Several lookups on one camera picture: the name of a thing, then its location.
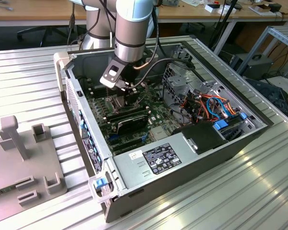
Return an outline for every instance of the electronic equipment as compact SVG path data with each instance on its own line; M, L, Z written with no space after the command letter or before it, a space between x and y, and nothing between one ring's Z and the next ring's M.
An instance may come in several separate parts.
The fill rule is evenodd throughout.
M288 94L282 88L252 79L246 79L246 81L275 105L275 107L288 116Z
M275 12L279 12L279 10L282 8L282 5L278 3L271 3L269 4L269 7L270 7L270 11L275 13Z
M230 61L230 67L237 71L239 66L245 60L248 54L236 54L232 57ZM241 76L253 79L253 80L262 80L262 76L268 72L268 70L273 65L273 60L267 56L256 53L252 59L249 61L248 65L244 68L241 73Z
M113 49L54 56L88 185L106 222L231 159L273 124L188 43L162 47L182 63L158 62L158 48L130 86L147 77L128 93L99 81ZM190 63L206 69L209 80Z

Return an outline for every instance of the power supply unit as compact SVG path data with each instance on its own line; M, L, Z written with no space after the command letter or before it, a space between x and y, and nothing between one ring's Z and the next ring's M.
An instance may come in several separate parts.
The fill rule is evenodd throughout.
M230 67L237 71L247 55L247 53L234 55L230 61ZM268 72L272 65L272 59L261 53L256 53L245 67L245 69L242 71L241 76L258 81L262 80L263 75Z

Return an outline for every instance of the cardboard box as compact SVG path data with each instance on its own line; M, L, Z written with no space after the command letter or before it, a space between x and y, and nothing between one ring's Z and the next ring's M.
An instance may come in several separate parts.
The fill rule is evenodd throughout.
M258 5L258 6L251 6L252 9L254 9L257 12L269 12L270 11L270 7L266 6L266 5Z

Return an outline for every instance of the wooden desk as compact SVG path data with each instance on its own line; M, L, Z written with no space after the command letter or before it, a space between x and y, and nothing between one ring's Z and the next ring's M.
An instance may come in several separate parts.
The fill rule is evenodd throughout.
M72 3L68 0L9 0L13 11L0 8L0 26L39 26L68 25L72 12ZM214 53L218 54L237 22L274 22L285 21L282 17L260 16L242 5L243 9L229 17L229 24L224 31ZM220 14L209 13L203 5L193 7L180 2L178 7L161 6L159 8L160 23L192 23L217 22ZM86 14L82 6L75 6L76 24L86 24Z

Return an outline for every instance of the aluminum table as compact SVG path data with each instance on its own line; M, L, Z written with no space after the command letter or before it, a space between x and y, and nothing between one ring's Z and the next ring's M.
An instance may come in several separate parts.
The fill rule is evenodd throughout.
M288 118L199 40L184 40L262 110L274 126L233 159L135 212L105 223L91 197L87 173L57 88L57 46L0 51L0 116L17 116L19 129L50 126L68 192L0 222L0 229L284 229L288 228ZM204 79L210 73L198 63Z

